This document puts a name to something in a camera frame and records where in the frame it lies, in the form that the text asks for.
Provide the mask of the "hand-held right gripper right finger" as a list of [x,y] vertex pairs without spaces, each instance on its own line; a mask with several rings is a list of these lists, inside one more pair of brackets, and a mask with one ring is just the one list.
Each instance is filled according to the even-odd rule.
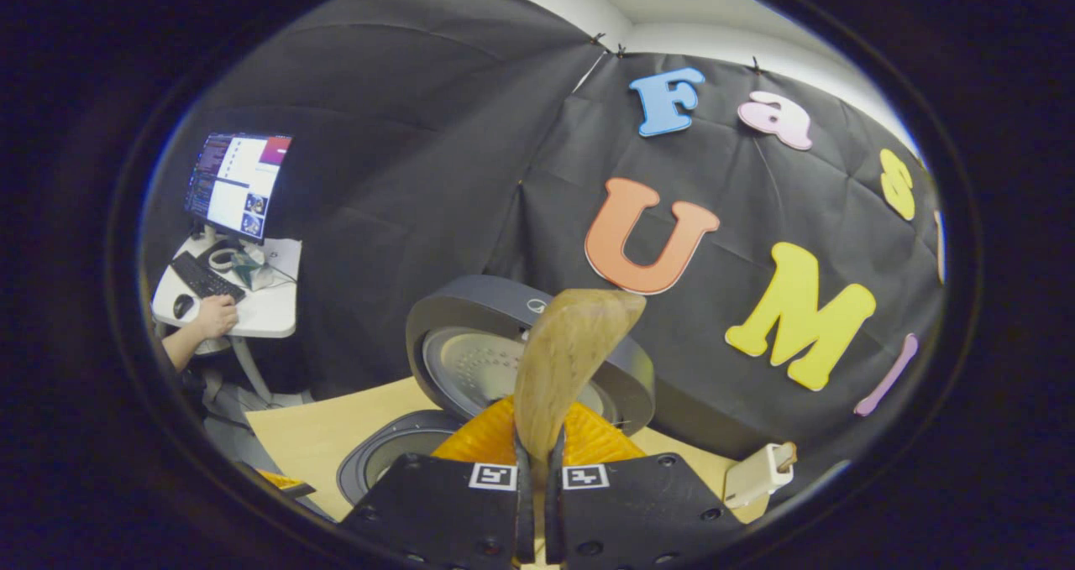
[[646,454],[574,403],[550,460],[550,562],[564,569],[714,566],[744,525],[676,452]]

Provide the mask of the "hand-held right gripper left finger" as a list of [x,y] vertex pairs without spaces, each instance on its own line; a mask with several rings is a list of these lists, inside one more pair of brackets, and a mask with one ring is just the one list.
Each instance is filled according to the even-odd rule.
[[473,421],[415,411],[339,466],[342,531],[406,569],[517,569],[535,557],[529,467],[508,400]]

